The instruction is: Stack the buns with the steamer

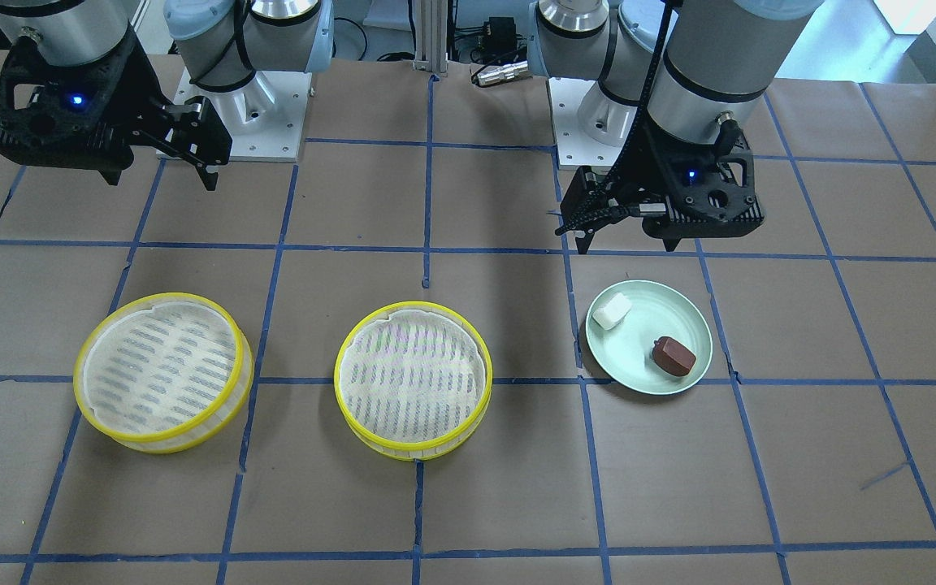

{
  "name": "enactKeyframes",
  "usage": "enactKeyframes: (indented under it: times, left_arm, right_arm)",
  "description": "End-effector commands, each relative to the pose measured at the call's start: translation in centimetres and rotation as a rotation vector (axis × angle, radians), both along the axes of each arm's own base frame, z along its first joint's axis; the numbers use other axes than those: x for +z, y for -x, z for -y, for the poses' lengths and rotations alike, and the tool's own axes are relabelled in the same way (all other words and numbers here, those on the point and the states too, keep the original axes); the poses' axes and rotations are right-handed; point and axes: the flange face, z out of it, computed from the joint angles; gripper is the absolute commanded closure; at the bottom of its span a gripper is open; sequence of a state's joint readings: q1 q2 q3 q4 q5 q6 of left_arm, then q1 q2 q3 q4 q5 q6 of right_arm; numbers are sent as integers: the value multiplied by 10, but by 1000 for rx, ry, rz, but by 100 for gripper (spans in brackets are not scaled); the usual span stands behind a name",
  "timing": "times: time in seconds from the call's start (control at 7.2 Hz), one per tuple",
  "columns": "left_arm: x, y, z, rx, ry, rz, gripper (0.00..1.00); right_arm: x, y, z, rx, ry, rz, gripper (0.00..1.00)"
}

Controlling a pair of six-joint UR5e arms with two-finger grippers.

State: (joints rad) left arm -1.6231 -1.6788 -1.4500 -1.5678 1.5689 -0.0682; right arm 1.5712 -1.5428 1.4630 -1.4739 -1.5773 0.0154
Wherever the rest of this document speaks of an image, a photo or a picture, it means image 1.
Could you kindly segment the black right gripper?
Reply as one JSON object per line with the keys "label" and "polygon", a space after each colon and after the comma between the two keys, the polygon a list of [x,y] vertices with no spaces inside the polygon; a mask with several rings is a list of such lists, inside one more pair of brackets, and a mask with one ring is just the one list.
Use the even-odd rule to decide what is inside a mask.
{"label": "black right gripper", "polygon": [[21,37],[0,75],[0,154],[27,167],[96,171],[110,185],[151,145],[218,188],[232,137],[211,100],[172,104],[133,32],[90,63],[49,64]]}

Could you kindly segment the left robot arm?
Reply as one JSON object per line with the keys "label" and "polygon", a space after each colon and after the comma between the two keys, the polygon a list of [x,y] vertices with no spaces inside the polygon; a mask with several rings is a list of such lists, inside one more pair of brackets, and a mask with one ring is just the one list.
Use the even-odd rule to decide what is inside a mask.
{"label": "left robot arm", "polygon": [[557,236],[586,254],[601,229],[637,218],[666,251],[687,238],[739,238],[765,221],[743,133],[817,1],[665,1],[652,43],[642,1],[535,1],[527,62],[549,78],[591,79],[634,108],[607,171],[583,164]]}

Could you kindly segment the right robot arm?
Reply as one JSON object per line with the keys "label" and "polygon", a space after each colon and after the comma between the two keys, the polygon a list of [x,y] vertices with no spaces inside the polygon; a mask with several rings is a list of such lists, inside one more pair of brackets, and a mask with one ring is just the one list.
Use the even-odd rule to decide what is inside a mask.
{"label": "right robot arm", "polygon": [[268,72],[327,70],[330,1],[167,1],[163,15],[197,95],[172,101],[119,1],[0,1],[0,154],[96,171],[116,185],[135,147],[215,189],[235,133],[279,114]]}

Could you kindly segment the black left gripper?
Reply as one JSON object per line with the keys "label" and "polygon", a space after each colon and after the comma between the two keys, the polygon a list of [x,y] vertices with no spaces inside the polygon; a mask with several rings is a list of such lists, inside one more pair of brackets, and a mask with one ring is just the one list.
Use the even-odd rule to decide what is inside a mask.
{"label": "black left gripper", "polygon": [[692,238],[746,236],[765,221],[754,173],[742,126],[730,112],[714,119],[712,144],[679,140],[645,114],[609,174],[574,171],[562,212],[575,215],[556,234],[571,232],[578,254],[587,254],[597,231],[624,219],[639,219],[666,252]]}

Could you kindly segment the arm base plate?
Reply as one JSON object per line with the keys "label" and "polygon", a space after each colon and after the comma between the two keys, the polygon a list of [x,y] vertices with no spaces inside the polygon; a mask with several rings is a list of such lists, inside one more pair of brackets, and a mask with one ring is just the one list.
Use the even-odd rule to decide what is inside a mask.
{"label": "arm base plate", "polygon": [[610,169],[638,108],[609,99],[594,80],[550,78],[548,93],[558,166],[563,171]]}
{"label": "arm base plate", "polygon": [[208,97],[232,137],[231,162],[297,163],[312,80],[303,71],[258,71],[244,88],[212,93],[189,83],[183,71],[174,98]]}

